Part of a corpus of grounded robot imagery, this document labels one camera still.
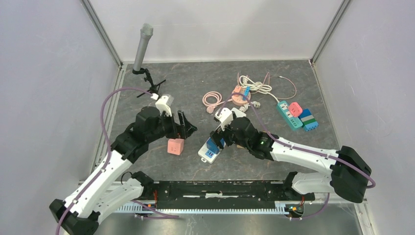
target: black clamp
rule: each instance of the black clamp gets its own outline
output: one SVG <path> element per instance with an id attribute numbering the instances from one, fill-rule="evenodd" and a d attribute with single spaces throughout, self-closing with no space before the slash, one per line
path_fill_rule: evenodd
<path id="1" fill-rule="evenodd" d="M 139 171 L 134 173 L 131 178 L 138 180 L 143 186 L 143 192 L 139 198 L 152 198 L 155 197 L 154 192 L 154 180 L 150 176 L 146 175 L 144 172 Z"/>
<path id="2" fill-rule="evenodd" d="M 352 164 L 368 176 L 372 173 L 372 169 L 353 148 L 342 146 L 342 149 L 337 153 L 339 154 L 338 158 Z M 363 202 L 369 180 L 341 162 L 331 165 L 330 169 L 333 170 L 330 185 L 334 188 L 336 194 L 350 202 Z"/>
<path id="3" fill-rule="evenodd" d="M 67 208 L 64 201 L 55 199 L 49 205 L 49 209 L 56 222 L 59 222 Z M 92 211 L 88 218 L 79 218 L 77 212 L 71 213 L 69 211 L 62 222 L 62 228 L 70 235 L 92 235 L 98 229 L 98 217 L 100 215 L 101 213 Z"/>
<path id="4" fill-rule="evenodd" d="M 160 85 L 163 82 L 166 81 L 166 79 L 165 79 L 165 80 L 159 82 L 158 84 L 154 85 L 153 79 L 151 78 L 150 71 L 148 69 L 141 68 L 138 71 L 137 70 L 133 70 L 133 74 L 136 74 L 136 75 L 138 75 L 138 74 L 145 74 L 144 81 L 145 82 L 146 81 L 150 82 L 150 89 L 148 89 L 147 91 L 150 92 L 150 93 L 152 93 L 152 94 L 159 94 Z M 141 93 L 141 94 L 137 95 L 137 98 L 138 97 L 141 97 L 142 95 L 144 95 L 144 93 Z"/>

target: white power strip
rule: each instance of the white power strip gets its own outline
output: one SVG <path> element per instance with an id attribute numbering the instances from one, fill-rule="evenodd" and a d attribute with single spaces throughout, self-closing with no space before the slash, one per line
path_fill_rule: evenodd
<path id="1" fill-rule="evenodd" d="M 231 112 L 235 112 L 235 115 L 236 115 L 237 118 L 246 117 L 246 114 L 244 112 L 240 111 L 239 109 L 232 108 L 231 109 Z M 210 140 L 210 137 L 203 144 L 203 146 L 199 149 L 199 151 L 197 152 L 197 154 L 201 157 L 202 162 L 204 162 L 204 163 L 210 163 L 211 164 L 211 163 L 213 163 L 213 161 L 215 161 L 215 159 L 217 158 L 217 156 L 219 156 L 219 154 L 222 152 L 223 149 L 220 149 L 218 147 L 218 149 L 219 149 L 219 152 L 218 153 L 214 153 L 214 152 L 210 151 L 208 149 L 208 145 L 207 145 L 207 142 L 209 140 Z"/>

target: power strip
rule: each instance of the power strip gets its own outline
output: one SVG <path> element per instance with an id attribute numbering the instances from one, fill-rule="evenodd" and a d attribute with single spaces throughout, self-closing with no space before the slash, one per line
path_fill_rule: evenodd
<path id="1" fill-rule="evenodd" d="M 246 114 L 242 111 L 240 111 L 239 109 L 236 108 L 232 108 L 231 109 L 232 112 L 235 113 L 236 117 L 240 118 L 240 117 L 246 117 Z M 218 155 L 222 152 L 223 149 L 219 148 L 218 146 L 216 147 L 218 149 L 218 151 L 211 151 L 208 148 L 208 142 L 212 141 L 209 137 L 209 139 L 202 145 L 202 147 L 199 149 L 199 151 L 197 152 L 197 154 L 199 155 L 199 157 L 201 157 L 202 162 L 204 163 L 213 163 L 213 161 L 215 161 L 215 159 L 218 157 Z"/>
<path id="2" fill-rule="evenodd" d="M 301 120 L 298 117 L 294 117 L 290 113 L 290 110 L 288 109 L 288 103 L 286 101 L 279 102 L 277 104 L 277 110 L 293 131 L 298 130 L 302 127 Z"/>

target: pink cable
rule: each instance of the pink cable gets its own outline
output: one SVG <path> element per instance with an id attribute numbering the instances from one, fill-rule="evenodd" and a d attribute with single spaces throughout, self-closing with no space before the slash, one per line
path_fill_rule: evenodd
<path id="1" fill-rule="evenodd" d="M 239 76 L 239 73 L 238 73 L 236 81 L 237 81 L 238 85 L 240 85 L 240 86 L 242 86 L 241 77 L 243 77 L 243 76 Z M 293 87 L 294 87 L 294 95 L 292 95 L 291 97 L 287 97 L 287 98 L 275 97 L 271 93 L 272 87 L 270 85 L 271 84 L 271 75 L 270 75 L 270 72 L 267 72 L 267 74 L 265 75 L 264 81 L 262 83 L 261 82 L 253 82 L 249 78 L 249 76 L 244 76 L 244 77 L 247 77 L 252 82 L 252 84 L 251 84 L 251 93 L 252 94 L 255 94 L 255 93 L 258 93 L 258 92 L 261 93 L 261 94 L 269 94 L 272 97 L 274 97 L 276 100 L 278 100 L 278 99 L 291 99 L 291 98 L 293 98 L 293 97 L 295 97 L 297 95 L 296 85 L 294 84 L 294 82 L 292 82 L 290 79 L 288 79 L 286 77 L 278 76 L 279 78 L 284 78 L 284 79 L 288 80 L 293 85 Z"/>
<path id="2" fill-rule="evenodd" d="M 208 98 L 213 97 L 216 99 L 215 103 L 209 103 Z M 219 92 L 208 92 L 206 93 L 202 98 L 203 104 L 207 107 L 206 111 L 208 113 L 213 113 L 213 110 L 220 104 L 223 104 L 224 101 L 222 101 L 222 95 Z"/>

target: pink plug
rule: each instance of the pink plug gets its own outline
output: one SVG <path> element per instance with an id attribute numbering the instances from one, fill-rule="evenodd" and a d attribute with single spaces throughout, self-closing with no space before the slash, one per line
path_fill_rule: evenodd
<path id="1" fill-rule="evenodd" d="M 167 142 L 167 152 L 171 154 L 180 155 L 183 151 L 183 139 L 169 139 Z"/>
<path id="2" fill-rule="evenodd" d="M 206 112 L 209 113 L 209 114 L 212 114 L 213 111 L 215 111 L 215 108 L 216 108 L 216 106 L 208 106 L 206 108 Z"/>
<path id="3" fill-rule="evenodd" d="M 300 105 L 297 102 L 292 102 L 288 106 L 288 110 L 295 118 L 298 118 L 298 116 L 302 113 L 302 107 L 300 107 Z"/>

